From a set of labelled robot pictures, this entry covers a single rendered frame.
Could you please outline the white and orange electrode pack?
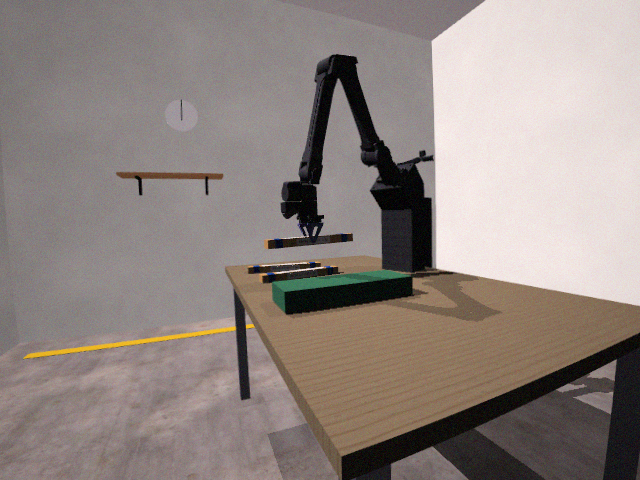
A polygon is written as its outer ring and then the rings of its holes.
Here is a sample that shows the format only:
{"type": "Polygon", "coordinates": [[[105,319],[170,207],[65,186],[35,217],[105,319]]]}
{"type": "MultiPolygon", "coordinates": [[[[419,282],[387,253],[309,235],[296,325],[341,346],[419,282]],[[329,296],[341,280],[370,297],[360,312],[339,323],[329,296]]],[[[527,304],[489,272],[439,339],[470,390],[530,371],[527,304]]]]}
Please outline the white and orange electrode pack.
{"type": "Polygon", "coordinates": [[[248,268],[248,274],[251,274],[251,273],[281,272],[281,271],[317,268],[317,267],[321,267],[321,263],[305,262],[305,263],[289,263],[289,264],[274,264],[274,265],[256,265],[256,266],[248,266],[248,267],[251,267],[251,268],[248,268]],[[309,264],[306,264],[306,263],[309,263],[309,264]],[[313,263],[313,264],[310,264],[310,263],[313,263]]]}

